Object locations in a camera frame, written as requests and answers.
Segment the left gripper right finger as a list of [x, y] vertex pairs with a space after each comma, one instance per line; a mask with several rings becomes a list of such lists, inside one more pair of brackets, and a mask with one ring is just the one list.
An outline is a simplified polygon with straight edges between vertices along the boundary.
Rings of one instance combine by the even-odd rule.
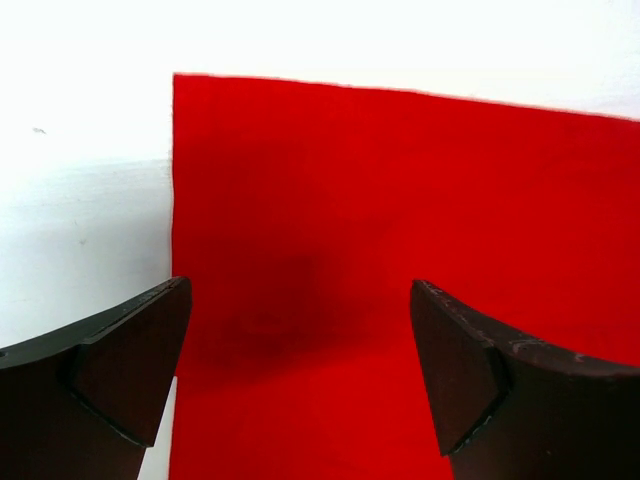
[[412, 329], [457, 479], [635, 479], [639, 371], [488, 317], [417, 280]]

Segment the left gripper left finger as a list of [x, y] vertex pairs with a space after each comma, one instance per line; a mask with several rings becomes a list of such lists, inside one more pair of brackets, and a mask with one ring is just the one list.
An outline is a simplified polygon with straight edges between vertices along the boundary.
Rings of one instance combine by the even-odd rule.
[[135, 479], [154, 446], [192, 309], [171, 278], [1, 350], [4, 479]]

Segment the red t shirt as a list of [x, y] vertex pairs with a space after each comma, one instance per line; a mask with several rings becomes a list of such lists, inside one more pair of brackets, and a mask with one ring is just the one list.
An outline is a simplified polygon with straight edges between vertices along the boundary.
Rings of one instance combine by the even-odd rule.
[[174, 479], [447, 479], [411, 332], [430, 281], [639, 361], [639, 125], [255, 78], [173, 83], [193, 286]]

